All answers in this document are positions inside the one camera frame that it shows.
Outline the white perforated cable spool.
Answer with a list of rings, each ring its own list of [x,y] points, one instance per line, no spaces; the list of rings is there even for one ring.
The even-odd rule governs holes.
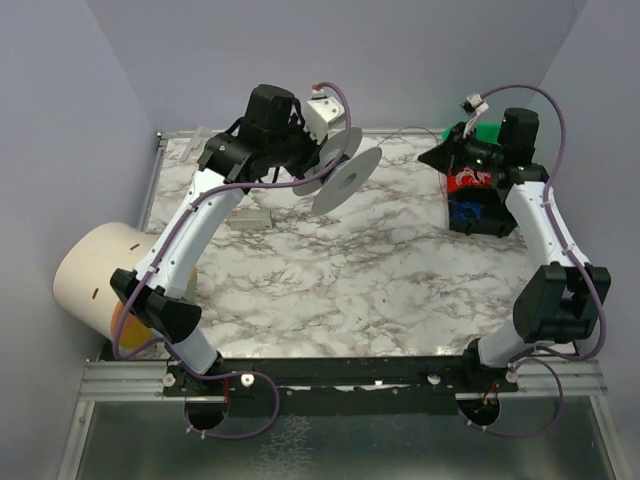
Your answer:
[[[293,194],[299,197],[317,193],[311,208],[314,215],[327,214],[344,204],[379,165],[382,149],[371,147],[358,153],[362,140],[362,129],[352,127],[347,148],[335,169],[321,179],[292,189]]]

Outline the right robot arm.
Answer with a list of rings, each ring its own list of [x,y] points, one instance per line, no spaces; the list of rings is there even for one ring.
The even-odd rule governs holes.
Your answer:
[[[573,241],[556,205],[550,177],[534,163],[536,112],[505,110],[495,142],[456,124],[418,161],[442,174],[475,173],[490,179],[525,241],[535,272],[517,297],[510,324],[482,337],[479,361],[501,368],[537,349],[588,339],[596,330],[611,276],[594,266]]]

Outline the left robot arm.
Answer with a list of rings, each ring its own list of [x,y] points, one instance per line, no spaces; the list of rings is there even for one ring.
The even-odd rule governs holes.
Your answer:
[[[301,180],[318,165],[330,125],[343,114],[320,86],[306,102],[280,87],[254,88],[244,115],[206,141],[187,194],[154,246],[133,269],[112,274],[122,313],[157,333],[195,373],[206,374],[219,358],[198,327],[200,307],[183,298],[196,263],[270,169]]]

